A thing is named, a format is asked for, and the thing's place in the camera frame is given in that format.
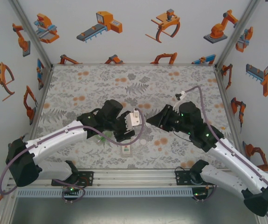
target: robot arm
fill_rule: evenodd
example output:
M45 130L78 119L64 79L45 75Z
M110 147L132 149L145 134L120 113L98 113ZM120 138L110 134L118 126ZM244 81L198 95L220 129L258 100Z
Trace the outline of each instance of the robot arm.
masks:
M79 181L78 170L72 161L49 162L47 157L67 145L91 138L97 132L113 131L117 142L128 140L135 135L133 126L140 124L139 112L126 111L115 100L107 100L101 109L80 115L69 125L35 140L23 142L21 138L10 145L6 164L18 187L24 187L37 179L58 179L69 184ZM22 151L18 159L15 156Z
M188 134L189 139L196 147L223 162L239 177L219 171L208 162L200 160L190 170L193 182L206 181L217 184L244 199L244 204L256 215L266 215L268 211L268 185L265 181L268 182L268 174L247 160L224 138L220 131L211 126L213 132L224 144L223 146L212 135L207 123L203 122L200 109L194 103L186 102L180 106L176 104L174 108L171 105L166 105L161 112L148 118L146 122L167 132L176 131Z

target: gray leaf pattern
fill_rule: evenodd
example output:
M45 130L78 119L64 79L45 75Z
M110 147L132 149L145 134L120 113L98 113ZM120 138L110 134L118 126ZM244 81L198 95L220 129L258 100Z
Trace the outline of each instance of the gray leaf pattern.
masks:
M203 91L209 121L233 142L213 67L126 64L55 66L36 138L68 125L82 113L102 107L107 99L120 102L124 107L121 113L139 107L147 119L160 112L165 104L174 105L176 93L197 84ZM186 101L200 108L198 91L188 93ZM136 135L140 129L140 126L134 128ZM188 138L183 133L178 135ZM140 143L142 139L147 141L146 145ZM130 157L121 156L120 146L108 141L98 145L91 138L73 143L47 160L71 160L78 168L137 169L190 166L203 159L216 168L225 168L192 143L150 125L144 127L140 140L131 145Z

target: floral tablecloth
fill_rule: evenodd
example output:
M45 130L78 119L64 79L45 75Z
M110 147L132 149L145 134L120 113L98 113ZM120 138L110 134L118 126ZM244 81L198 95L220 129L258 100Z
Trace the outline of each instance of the floral tablecloth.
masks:
M166 104L174 105L175 93L195 85L201 85L210 123L233 141L213 67L126 64L55 66L36 137L102 107L107 99L119 101L124 107L121 113L139 107L147 119ZM188 93L186 100L200 108L198 90ZM136 134L139 130L140 127L135 127ZM188 138L183 133L177 134ZM47 160L72 160L78 168L189 168L203 159L216 168L225 167L192 143L154 126L146 126L141 139L147 143L135 142L131 145L132 155L127 158L121 156L120 146L86 140L54 153Z

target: white wall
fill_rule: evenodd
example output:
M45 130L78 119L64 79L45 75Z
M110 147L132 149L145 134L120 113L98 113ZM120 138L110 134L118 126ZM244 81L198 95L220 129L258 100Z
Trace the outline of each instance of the white wall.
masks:
M221 23L223 13L232 9L233 16L240 19L249 0L20 0L29 21L42 13L57 26L59 39L53 43L42 43L53 63L60 61L60 55L83 63L104 63L109 56L117 54L125 63L150 63L163 53L177 52L176 63L191 63L202 56L219 56L228 38L211 44L203 36L211 33L212 27ZM161 34L162 43L145 36L155 36L157 25L151 22L168 9L180 17L181 27L174 38ZM114 19L123 24L123 32L104 32L102 35L82 42L76 37L97 24L96 12L108 11ZM225 34L230 37L234 28L228 23Z
M42 91L38 90L36 74L37 58L39 58L31 43L31 54L23 57L22 49L18 45L18 36L13 31L12 23L21 25L7 0L0 0L0 62L6 64L12 71L15 80L8 85L15 94L2 101L6 91L0 85L0 174L5 167L7 144L30 132L29 119L23 105L23 96L28 85L40 103ZM21 31L25 40L28 35ZM28 105L34 107L33 100L28 97Z
M247 106L244 113L242 139L247 144L260 147L268 161L268 96L262 94L262 85L246 74L246 64L264 70L268 66L268 2L261 1L246 28L253 26L254 32L249 46L244 53L233 49L225 65L233 65L232 85L227 90L230 99L236 97ZM262 164L260 156L255 155L251 161Z

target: metal floor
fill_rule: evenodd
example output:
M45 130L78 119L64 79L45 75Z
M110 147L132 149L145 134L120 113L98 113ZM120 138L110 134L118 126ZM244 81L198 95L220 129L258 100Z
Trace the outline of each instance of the metal floor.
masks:
M12 224L256 224L242 200L218 188L204 204L190 197L19 198Z

